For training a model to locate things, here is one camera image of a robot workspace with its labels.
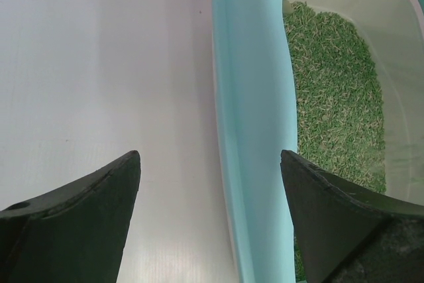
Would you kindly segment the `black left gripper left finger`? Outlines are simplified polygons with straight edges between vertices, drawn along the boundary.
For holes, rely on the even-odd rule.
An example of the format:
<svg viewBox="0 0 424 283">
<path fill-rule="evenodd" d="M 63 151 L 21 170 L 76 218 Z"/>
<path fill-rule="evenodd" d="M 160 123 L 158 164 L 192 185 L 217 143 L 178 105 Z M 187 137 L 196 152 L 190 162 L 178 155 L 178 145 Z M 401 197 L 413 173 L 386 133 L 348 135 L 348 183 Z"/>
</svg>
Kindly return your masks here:
<svg viewBox="0 0 424 283">
<path fill-rule="evenodd" d="M 116 282 L 139 184 L 132 150 L 1 211 L 1 281 Z"/>
</svg>

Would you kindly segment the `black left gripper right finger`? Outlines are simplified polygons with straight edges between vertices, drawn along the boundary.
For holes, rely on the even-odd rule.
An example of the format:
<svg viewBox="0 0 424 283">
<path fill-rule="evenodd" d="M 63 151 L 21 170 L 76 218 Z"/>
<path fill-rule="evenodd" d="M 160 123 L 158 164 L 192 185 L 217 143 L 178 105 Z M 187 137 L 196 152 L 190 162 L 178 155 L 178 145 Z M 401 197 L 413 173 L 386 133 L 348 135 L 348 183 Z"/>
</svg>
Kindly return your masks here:
<svg viewBox="0 0 424 283">
<path fill-rule="evenodd" d="M 422 282 L 423 206 L 378 194 L 283 150 L 308 282 Z"/>
</svg>

